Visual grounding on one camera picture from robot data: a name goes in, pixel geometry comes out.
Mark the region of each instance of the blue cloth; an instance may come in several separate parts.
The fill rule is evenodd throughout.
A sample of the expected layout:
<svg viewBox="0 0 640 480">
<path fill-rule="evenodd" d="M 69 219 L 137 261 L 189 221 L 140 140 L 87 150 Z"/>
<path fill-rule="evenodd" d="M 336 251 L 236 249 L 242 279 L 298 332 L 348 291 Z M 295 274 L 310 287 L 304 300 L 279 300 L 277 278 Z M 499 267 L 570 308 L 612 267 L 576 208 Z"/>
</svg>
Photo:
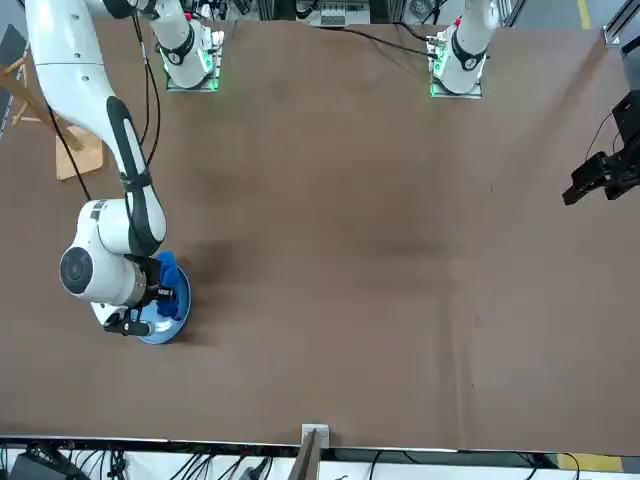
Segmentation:
<svg viewBox="0 0 640 480">
<path fill-rule="evenodd" d="M 171 302 L 156 302 L 158 315 L 170 317 L 174 320 L 181 320 L 178 316 L 180 298 L 177 296 L 177 288 L 180 282 L 180 272 L 178 264 L 171 252 L 162 252 L 156 255 L 156 260 L 160 262 L 160 285 L 173 288 L 176 291 L 176 298 Z"/>
</svg>

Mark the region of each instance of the brown table surface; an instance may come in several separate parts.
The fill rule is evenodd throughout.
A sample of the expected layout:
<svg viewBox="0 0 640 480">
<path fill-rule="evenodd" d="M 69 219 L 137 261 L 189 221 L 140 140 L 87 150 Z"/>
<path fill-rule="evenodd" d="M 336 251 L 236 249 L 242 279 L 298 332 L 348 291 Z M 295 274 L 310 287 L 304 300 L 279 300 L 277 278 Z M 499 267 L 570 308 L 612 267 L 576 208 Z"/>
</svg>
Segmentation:
<svg viewBox="0 0 640 480">
<path fill-rule="evenodd" d="M 637 454 L 640 191 L 561 199 L 626 93 L 619 52 L 501 30 L 485 98 L 445 100 L 423 59 L 355 35 L 225 28 L 221 90 L 161 92 L 163 248 L 194 290 L 174 344 L 104 333 L 63 291 L 82 191 L 44 127 L 2 139 L 0 430 Z M 99 34 L 141 131 L 133 28 Z M 114 165 L 87 182 L 122 194 Z"/>
</svg>

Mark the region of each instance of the yellow floor marking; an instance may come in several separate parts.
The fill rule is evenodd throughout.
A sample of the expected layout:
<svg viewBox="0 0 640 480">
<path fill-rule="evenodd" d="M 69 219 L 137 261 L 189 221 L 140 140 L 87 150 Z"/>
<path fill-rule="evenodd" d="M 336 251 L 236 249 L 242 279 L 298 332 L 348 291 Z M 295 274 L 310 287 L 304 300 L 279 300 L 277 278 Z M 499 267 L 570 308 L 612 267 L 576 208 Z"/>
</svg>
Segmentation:
<svg viewBox="0 0 640 480">
<path fill-rule="evenodd" d="M 591 28 L 591 18 L 589 17 L 589 9 L 587 8 L 587 0 L 577 0 L 578 11 L 580 12 L 580 24 L 583 30 Z"/>
<path fill-rule="evenodd" d="M 620 457 L 604 457 L 602 455 L 589 455 L 586 453 L 574 453 L 573 456 L 578 460 L 580 470 L 622 472 L 622 459 Z M 574 462 L 570 456 L 559 453 L 558 467 L 564 470 L 575 470 L 576 462 Z"/>
</svg>

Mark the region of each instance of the black cable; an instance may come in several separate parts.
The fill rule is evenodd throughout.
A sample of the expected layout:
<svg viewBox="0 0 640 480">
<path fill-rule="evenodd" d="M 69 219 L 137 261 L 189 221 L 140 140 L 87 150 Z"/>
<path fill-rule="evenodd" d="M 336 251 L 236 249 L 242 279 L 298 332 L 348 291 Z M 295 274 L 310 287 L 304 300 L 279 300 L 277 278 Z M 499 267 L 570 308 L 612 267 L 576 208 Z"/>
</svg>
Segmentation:
<svg viewBox="0 0 640 480">
<path fill-rule="evenodd" d="M 244 460 L 244 456 L 240 457 L 238 459 L 238 461 L 236 461 L 236 463 L 234 463 L 233 465 L 231 465 L 229 468 L 227 468 L 224 473 L 222 475 L 220 475 L 217 480 L 222 480 L 224 477 L 227 476 L 227 474 L 229 472 L 231 472 L 231 475 L 229 475 L 229 480 L 231 480 L 231 478 L 233 478 L 233 474 L 236 473 L 236 470 L 238 469 L 238 467 L 240 466 L 240 464 L 242 463 L 242 460 Z"/>
<path fill-rule="evenodd" d="M 100 461 L 100 458 L 104 458 L 104 456 L 106 455 L 107 451 L 103 450 L 102 451 L 102 455 L 99 456 L 98 458 L 96 458 L 96 461 L 93 462 L 93 467 L 91 467 L 91 470 L 89 470 L 89 474 L 87 475 L 88 477 L 91 477 L 91 474 L 93 473 L 93 470 L 96 468 L 96 466 L 98 465 L 98 462 Z"/>
<path fill-rule="evenodd" d="M 200 464 L 193 470 L 193 472 L 191 472 L 191 474 L 187 477 L 186 473 L 185 475 L 182 477 L 184 480 L 197 480 L 198 478 L 200 478 L 200 474 L 202 472 L 205 471 L 205 468 L 209 467 L 209 464 L 211 463 L 211 461 L 213 460 L 213 457 L 215 455 L 209 454 L 207 455 L 207 458 L 205 458 L 202 462 L 200 462 Z"/>
<path fill-rule="evenodd" d="M 420 462 L 417 461 L 415 458 L 413 458 L 411 455 L 409 455 L 407 452 L 402 452 L 402 454 L 405 457 L 407 457 L 411 463 L 416 464 L 416 465 L 420 465 Z"/>
<path fill-rule="evenodd" d="M 376 456 L 373 457 L 373 462 L 371 462 L 371 470 L 369 470 L 369 480 L 373 479 L 373 470 L 376 468 L 376 463 L 378 463 L 378 459 L 383 453 L 384 450 L 380 450 L 378 453 L 376 453 Z"/>
<path fill-rule="evenodd" d="M 368 33 L 360 32 L 358 30 L 351 30 L 350 28 L 343 28 L 343 32 L 353 33 L 355 35 L 360 35 L 361 37 L 368 38 L 369 40 L 373 40 L 374 42 L 379 42 L 384 45 L 389 45 L 390 47 L 397 48 L 399 50 L 404 50 L 405 52 L 415 53 L 416 55 L 422 55 L 423 57 L 428 58 L 438 58 L 437 55 L 433 53 L 423 52 L 422 50 L 415 50 L 413 48 L 404 47 L 402 45 L 398 45 L 397 43 L 389 42 L 387 40 L 383 40 L 382 38 L 374 37 L 373 35 L 369 35 Z"/>
<path fill-rule="evenodd" d="M 523 454 L 521 454 L 520 452 L 515 452 L 516 455 L 518 455 L 522 460 L 524 460 L 525 462 L 527 462 L 529 464 L 530 467 L 534 466 L 534 463 L 528 459 L 527 457 L 525 457 Z"/>
<path fill-rule="evenodd" d="M 107 477 L 117 480 L 125 480 L 124 471 L 127 468 L 127 461 L 124 458 L 124 450 L 111 449 L 109 458 L 109 471 Z"/>
<path fill-rule="evenodd" d="M 145 98 L 145 119 L 144 119 L 144 131 L 142 132 L 142 137 L 140 137 L 140 144 L 144 143 L 144 139 L 147 137 L 147 131 L 149 130 L 149 70 L 147 69 L 147 64 L 149 63 L 147 59 L 146 49 L 144 47 L 144 41 L 142 39 L 142 30 L 140 28 L 140 20 L 138 19 L 138 12 L 134 12 L 131 16 L 133 21 L 133 28 L 136 31 L 136 37 L 138 37 L 138 42 L 140 43 L 140 50 L 142 51 L 142 61 L 144 62 L 144 98 Z"/>
<path fill-rule="evenodd" d="M 184 472 L 184 474 L 182 475 L 181 480 L 186 480 L 188 478 L 192 478 L 193 476 L 193 472 L 191 472 L 191 469 L 194 469 L 194 472 L 200 467 L 200 465 L 198 464 L 198 461 L 200 461 L 200 459 L 202 458 L 202 453 L 198 453 L 195 455 L 195 459 L 193 461 L 193 463 L 191 465 L 189 465 L 189 468 L 187 468 L 187 470 Z"/>
<path fill-rule="evenodd" d="M 91 457 L 93 457 L 96 453 L 98 453 L 98 450 L 94 450 L 93 452 L 91 452 L 89 455 L 87 455 L 87 458 L 85 458 L 83 460 L 83 462 L 80 464 L 80 466 L 78 467 L 80 470 L 82 470 L 84 468 L 84 466 L 87 464 L 87 462 L 89 461 L 89 459 Z"/>
<path fill-rule="evenodd" d="M 145 128 L 144 128 L 144 132 L 142 134 L 142 137 L 140 139 L 140 143 L 142 144 L 142 142 L 144 142 L 146 136 L 147 136 L 147 131 L 148 131 L 148 125 L 149 125 L 149 85 L 148 85 L 148 81 L 149 81 L 149 77 L 151 78 L 151 84 L 153 85 L 153 93 L 156 99 L 156 110 L 158 113 L 158 119 L 157 119 L 157 123 L 156 123 L 156 133 L 155 133 L 155 137 L 153 139 L 153 145 L 151 147 L 151 152 L 149 153 L 149 157 L 147 158 L 146 161 L 146 165 L 149 166 L 149 164 L 151 163 L 151 160 L 153 160 L 153 156 L 156 153 L 156 148 L 158 147 L 158 142 L 160 140 L 160 93 L 158 92 L 158 85 L 156 84 L 156 77 L 153 74 L 153 69 L 151 68 L 151 64 L 149 63 L 149 59 L 147 58 L 146 55 L 146 49 L 144 48 L 144 42 L 142 41 L 142 30 L 140 28 L 140 22 L 139 19 L 137 17 L 137 14 L 134 15 L 134 28 L 136 30 L 136 36 L 138 36 L 138 40 L 140 41 L 140 45 L 141 45 L 141 49 L 145 52 L 145 54 L 143 55 L 143 59 L 144 59 L 144 66 L 146 69 L 146 74 L 145 74 L 145 93 L 146 93 L 146 98 L 147 98 L 147 103 L 146 103 L 146 122 L 145 122 Z"/>
<path fill-rule="evenodd" d="M 537 471 L 538 471 L 538 467 L 534 467 L 533 470 L 531 470 L 531 473 L 527 476 L 525 480 L 531 480 Z"/>
<path fill-rule="evenodd" d="M 427 20 L 429 20 L 429 17 L 431 15 L 433 15 L 433 24 L 435 25 L 436 23 L 438 23 L 438 19 L 440 18 L 440 9 L 448 1 L 449 0 L 442 0 L 441 2 L 440 0 L 436 0 L 436 5 L 431 10 L 429 10 L 429 13 L 427 13 L 427 15 L 422 19 L 420 25 L 424 25 L 425 23 L 427 23 Z"/>
<path fill-rule="evenodd" d="M 578 463 L 578 459 L 571 453 L 562 453 L 561 455 L 566 455 L 567 457 L 573 458 L 573 461 L 576 462 L 576 480 L 580 480 L 580 464 Z"/>
<path fill-rule="evenodd" d="M 60 131 L 60 127 L 58 126 L 58 122 L 56 121 L 56 116 L 54 115 L 53 110 L 51 110 L 51 107 L 49 106 L 48 103 L 47 103 L 47 109 L 49 110 L 49 116 L 51 117 L 51 121 L 53 122 L 53 127 L 56 129 L 56 133 L 58 134 L 58 137 L 60 137 L 60 141 L 62 142 L 64 149 L 67 151 L 67 155 L 69 155 L 69 160 L 71 160 L 71 165 L 73 165 L 73 169 L 76 172 L 76 176 L 78 177 L 78 181 L 82 186 L 82 190 L 84 190 L 84 194 L 87 197 L 87 201 L 90 202 L 91 195 L 89 194 L 89 190 L 87 189 L 87 186 L 84 183 L 84 179 L 82 178 L 82 175 L 80 175 L 80 170 L 78 170 L 78 165 L 76 164 L 76 160 L 75 158 L 73 158 L 73 155 L 71 154 L 69 145 L 67 145 L 67 140 L 62 136 L 62 132 Z"/>
<path fill-rule="evenodd" d="M 69 473 L 69 469 L 71 468 L 71 461 L 73 460 L 73 444 L 69 447 L 69 456 L 67 457 L 67 473 Z"/>
<path fill-rule="evenodd" d="M 613 150 L 613 154 L 615 155 L 616 153 L 616 140 L 618 139 L 618 137 L 620 136 L 620 132 L 616 133 L 616 136 L 613 137 L 613 142 L 611 142 L 611 150 Z"/>
<path fill-rule="evenodd" d="M 407 32 L 411 34 L 412 37 L 415 37 L 418 40 L 421 40 L 423 42 L 427 41 L 427 37 L 423 37 L 422 35 L 420 35 L 418 32 L 416 32 L 413 28 L 411 28 L 409 25 L 407 25 L 404 22 L 393 22 L 393 25 L 398 25 L 399 27 L 404 28 Z"/>
<path fill-rule="evenodd" d="M 193 455 L 191 455 L 191 458 L 189 458 L 189 460 L 187 460 L 187 461 L 182 465 L 182 467 L 180 467 L 180 469 L 179 469 L 176 473 L 174 473 L 174 474 L 171 476 L 171 478 L 170 478 L 169 480 L 176 480 L 176 478 L 178 478 L 178 475 L 180 475 L 180 474 L 182 473 L 182 471 L 183 471 L 185 468 L 187 468 L 187 467 L 191 464 L 191 462 L 193 462 L 196 458 L 197 458 L 197 454 L 195 454 L 195 453 L 194 453 Z"/>
<path fill-rule="evenodd" d="M 102 452 L 102 457 L 100 457 L 100 476 L 98 477 L 100 480 L 102 480 L 102 469 L 104 467 L 104 457 L 107 456 L 107 451 L 105 450 L 104 452 Z"/>
<path fill-rule="evenodd" d="M 147 167 L 151 164 L 151 160 L 153 160 L 153 156 L 156 153 L 156 147 L 158 146 L 158 141 L 160 140 L 160 94 L 158 93 L 158 85 L 156 85 L 156 77 L 153 75 L 153 70 L 151 66 L 147 63 L 147 69 L 149 70 L 149 76 L 151 77 L 151 83 L 153 85 L 153 92 L 156 97 L 156 110 L 158 113 L 158 119 L 156 123 L 156 134 L 153 139 L 153 146 L 151 147 L 151 153 L 149 154 L 149 158 L 147 160 Z"/>
<path fill-rule="evenodd" d="M 269 466 L 267 467 L 267 473 L 264 475 L 264 480 L 269 478 L 269 474 L 271 473 L 271 467 L 273 467 L 273 457 L 271 457 L 271 461 L 269 462 Z"/>
<path fill-rule="evenodd" d="M 602 122 L 600 122 L 600 126 L 598 127 L 598 131 L 596 132 L 596 134 L 593 136 L 593 140 L 591 140 L 591 143 L 589 144 L 589 149 L 587 150 L 587 154 L 584 156 L 584 161 L 586 162 L 587 159 L 589 158 L 589 152 L 591 151 L 591 147 L 593 147 L 593 144 L 596 141 L 596 138 L 598 138 L 598 134 L 600 133 L 600 130 L 602 130 L 602 126 L 604 125 L 604 122 L 606 122 L 609 117 L 611 117 L 611 115 L 613 115 L 613 112 L 610 112 L 609 115 L 607 115 L 606 117 L 604 117 L 602 119 Z"/>
</svg>

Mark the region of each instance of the white robotic arm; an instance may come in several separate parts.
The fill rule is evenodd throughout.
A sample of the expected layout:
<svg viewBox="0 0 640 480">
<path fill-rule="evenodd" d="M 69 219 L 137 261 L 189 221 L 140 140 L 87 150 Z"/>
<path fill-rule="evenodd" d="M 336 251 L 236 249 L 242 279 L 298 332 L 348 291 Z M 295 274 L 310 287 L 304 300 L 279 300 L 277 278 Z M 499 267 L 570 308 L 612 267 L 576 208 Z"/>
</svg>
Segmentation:
<svg viewBox="0 0 640 480">
<path fill-rule="evenodd" d="M 210 31 L 195 20 L 188 22 L 179 0 L 140 0 L 137 8 L 150 20 L 174 82 L 189 88 L 203 81 L 211 71 L 202 61 L 207 45 L 203 35 Z M 125 190 L 123 199 L 84 205 L 76 236 L 60 262 L 64 287 L 92 302 L 103 325 L 163 291 L 149 257 L 165 238 L 164 211 L 131 114 L 109 84 L 91 18 L 125 18 L 133 11 L 127 0 L 26 2 L 29 42 L 47 102 L 109 146 Z"/>
<path fill-rule="evenodd" d="M 435 81 L 455 95 L 471 92 L 480 81 L 487 47 L 500 14 L 496 0 L 466 0 L 462 17 L 438 34 L 446 47 L 434 68 Z"/>
</svg>

